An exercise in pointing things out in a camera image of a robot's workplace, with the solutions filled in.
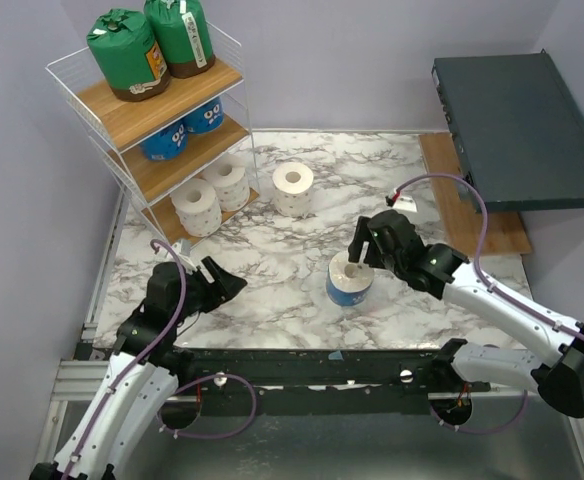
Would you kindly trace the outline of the white patterned roll blue dots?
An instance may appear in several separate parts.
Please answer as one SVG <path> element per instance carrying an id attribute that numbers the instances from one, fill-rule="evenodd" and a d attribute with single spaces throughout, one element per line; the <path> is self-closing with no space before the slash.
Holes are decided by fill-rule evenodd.
<path id="1" fill-rule="evenodd" d="M 206 180 L 192 178 L 175 189 L 170 198 L 188 234 L 207 237 L 221 226 L 220 203 L 214 187 Z"/>

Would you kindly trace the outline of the green roll white label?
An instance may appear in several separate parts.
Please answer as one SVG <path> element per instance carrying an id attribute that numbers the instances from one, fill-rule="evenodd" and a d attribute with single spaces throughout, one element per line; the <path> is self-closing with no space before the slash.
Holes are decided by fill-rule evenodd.
<path id="1" fill-rule="evenodd" d="M 209 70 L 216 56 L 200 1 L 146 1 L 144 14 L 173 77 Z"/>

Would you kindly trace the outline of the green roll orange label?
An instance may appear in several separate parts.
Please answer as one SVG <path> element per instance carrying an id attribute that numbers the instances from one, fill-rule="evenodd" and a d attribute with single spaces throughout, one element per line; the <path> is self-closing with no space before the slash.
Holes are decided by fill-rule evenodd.
<path id="1" fill-rule="evenodd" d="M 96 19 L 86 42 L 116 98 L 140 102 L 169 85 L 167 63 L 142 12 L 109 10 Z"/>

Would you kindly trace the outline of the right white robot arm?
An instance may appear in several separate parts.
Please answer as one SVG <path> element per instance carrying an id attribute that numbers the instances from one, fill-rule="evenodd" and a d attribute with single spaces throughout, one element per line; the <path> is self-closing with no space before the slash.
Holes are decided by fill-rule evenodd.
<path id="1" fill-rule="evenodd" d="M 508 385 L 538 394 L 566 416 L 584 417 L 584 321 L 521 296 L 446 244 L 425 244 L 395 210 L 358 219 L 348 259 L 389 271 L 412 289 L 491 322 L 521 344 L 519 350 L 505 350 L 447 342 L 431 370 L 439 389 L 452 392 L 466 382 Z"/>

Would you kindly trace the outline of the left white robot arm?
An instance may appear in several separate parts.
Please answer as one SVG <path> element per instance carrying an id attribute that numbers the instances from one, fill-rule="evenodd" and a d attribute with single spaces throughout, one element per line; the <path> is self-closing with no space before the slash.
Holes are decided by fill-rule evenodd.
<path id="1" fill-rule="evenodd" d="M 66 444 L 33 479 L 114 479 L 165 401 L 194 380 L 192 352 L 175 347 L 177 329 L 195 314 L 234 299 L 246 280 L 211 257 L 188 272 L 179 262 L 156 265 L 146 295 L 117 331 L 97 392 Z"/>

